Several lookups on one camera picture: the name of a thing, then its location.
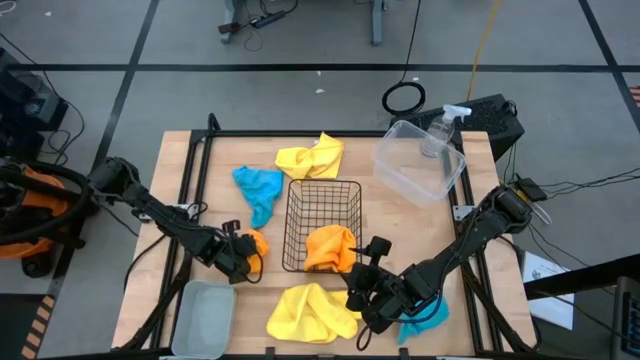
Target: blue cloth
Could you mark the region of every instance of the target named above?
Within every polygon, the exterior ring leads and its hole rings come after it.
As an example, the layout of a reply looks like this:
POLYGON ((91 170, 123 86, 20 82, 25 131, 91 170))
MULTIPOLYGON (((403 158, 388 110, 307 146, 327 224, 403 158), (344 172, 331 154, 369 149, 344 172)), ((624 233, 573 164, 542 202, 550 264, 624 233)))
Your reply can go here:
POLYGON ((231 175, 253 209, 251 227, 257 229, 266 225, 273 214, 273 202, 282 192, 284 173, 243 166, 233 170, 231 175))
MULTIPOLYGON (((420 319, 427 317, 433 312, 435 309, 438 300, 432 302, 424 308, 418 315, 414 317, 409 317, 406 314, 400 315, 400 319, 420 319)), ((398 345, 402 345, 407 341, 409 336, 418 336, 422 334, 426 330, 434 329, 440 324, 442 324, 449 317, 449 307, 447 306, 447 302, 442 298, 442 302, 440 303, 440 307, 436 314, 429 320, 418 323, 418 324, 400 324, 400 331, 398 332, 398 345)))

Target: clear plastic container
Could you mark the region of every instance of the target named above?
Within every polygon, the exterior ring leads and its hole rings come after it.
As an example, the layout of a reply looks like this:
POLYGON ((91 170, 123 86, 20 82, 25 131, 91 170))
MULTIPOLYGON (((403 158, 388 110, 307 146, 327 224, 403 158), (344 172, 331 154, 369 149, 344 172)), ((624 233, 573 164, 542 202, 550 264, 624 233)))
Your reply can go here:
POLYGON ((421 208, 447 196, 466 166, 456 149, 404 120, 380 140, 373 161, 376 179, 421 208))
POLYGON ((171 351, 191 359, 221 357, 231 337, 235 298, 229 284, 189 281, 184 287, 171 351))

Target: wooden tabletop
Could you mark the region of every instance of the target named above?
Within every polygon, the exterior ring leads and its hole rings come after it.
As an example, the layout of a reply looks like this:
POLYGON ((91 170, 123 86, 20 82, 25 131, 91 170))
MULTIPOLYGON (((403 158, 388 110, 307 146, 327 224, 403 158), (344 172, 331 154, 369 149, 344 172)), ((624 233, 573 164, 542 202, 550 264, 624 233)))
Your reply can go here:
MULTIPOLYGON (((190 132, 170 131, 164 134, 151 193, 166 204, 177 202, 182 171, 186 158, 190 132)), ((373 178, 371 154, 378 138, 340 138, 345 151, 339 179, 353 180, 362 186, 362 241, 368 244, 373 235, 393 242, 391 253, 381 266, 400 272, 412 262, 433 257, 454 239, 452 219, 447 199, 421 210, 403 197, 373 178)), ((242 165, 275 169, 278 149, 304 146, 312 147, 314 138, 269 137, 219 137, 213 141, 204 201, 209 209, 201 216, 201 224, 220 226, 231 219, 239 219, 243 228, 250 224, 251 208, 235 185, 231 171, 242 165)), ((463 133, 464 150, 476 202, 498 185, 491 148, 484 132, 463 133)), ((196 154, 194 175, 189 193, 195 192, 195 180, 202 151, 196 154)), ((232 338, 227 353, 263 354, 273 346, 278 354, 336 354, 336 355, 397 355, 397 325, 381 335, 374 335, 364 352, 358 352, 355 338, 338 338, 331 344, 311 345, 279 341, 266 332, 269 316, 276 307, 282 292, 291 286, 316 282, 327 290, 344 289, 339 276, 286 272, 281 265, 284 239, 284 223, 287 187, 290 179, 285 176, 283 193, 274 207, 274 215, 260 231, 268 241, 271 252, 264 259, 264 276, 256 285, 242 283, 236 286, 236 308, 232 325, 232 338)), ((136 246, 137 255, 161 235, 156 226, 142 225, 136 246)), ((131 273, 124 295, 113 346, 125 343, 145 321, 158 300, 169 241, 161 243, 147 254, 131 273)), ((496 305, 511 326, 529 345, 535 343, 535 332, 524 294, 516 256, 503 241, 491 241, 485 251, 493 296, 496 305)), ((194 261, 193 279, 224 281, 215 268, 206 268, 194 261)), ((409 339, 403 347, 413 355, 472 355, 469 319, 460 271, 455 270, 446 278, 445 299, 449 305, 449 319, 440 327, 417 338, 409 339)), ((479 317, 483 328, 484 346, 491 348, 486 325, 486 314, 479 305, 479 317)), ((169 345, 171 324, 175 313, 171 306, 165 317, 162 345, 169 345)))

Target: yellow cloth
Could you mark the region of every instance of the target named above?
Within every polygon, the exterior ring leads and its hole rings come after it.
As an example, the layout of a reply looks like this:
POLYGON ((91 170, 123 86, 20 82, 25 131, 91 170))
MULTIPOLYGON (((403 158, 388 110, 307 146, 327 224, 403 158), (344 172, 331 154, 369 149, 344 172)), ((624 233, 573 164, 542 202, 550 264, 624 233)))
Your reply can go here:
POLYGON ((286 289, 267 322, 278 340, 326 344, 338 336, 351 339, 358 332, 359 312, 349 311, 347 291, 325 291, 311 283, 286 289))
POLYGON ((292 179, 338 177, 344 143, 322 133, 311 149, 293 147, 278 150, 276 166, 292 179))
MULTIPOLYGON (((247 231, 247 234, 251 235, 253 237, 253 240, 256 241, 256 248, 258 250, 258 254, 262 256, 262 259, 264 262, 265 255, 269 253, 269 244, 267 244, 267 241, 264 239, 264 236, 255 230, 249 230, 247 231)), ((247 258, 247 261, 249 261, 249 265, 251 265, 251 274, 260 272, 260 258, 258 257, 258 255, 249 256, 247 258)))
POLYGON ((323 226, 307 236, 307 258, 304 269, 332 269, 350 272, 356 262, 356 238, 351 230, 340 225, 323 226))

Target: wire basket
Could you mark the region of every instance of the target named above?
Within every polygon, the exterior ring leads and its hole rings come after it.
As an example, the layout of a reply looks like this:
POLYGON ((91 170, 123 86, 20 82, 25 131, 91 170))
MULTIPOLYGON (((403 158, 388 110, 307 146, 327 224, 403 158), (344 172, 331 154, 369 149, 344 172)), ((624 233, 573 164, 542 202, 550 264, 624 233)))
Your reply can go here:
MULTIPOLYGON (((289 183, 284 230, 282 267, 292 272, 334 273, 332 270, 304 270, 306 240, 314 230, 341 225, 353 233, 356 247, 362 247, 362 200, 360 184, 342 180, 294 180, 289 183)), ((362 255, 356 254, 362 262, 362 255)))

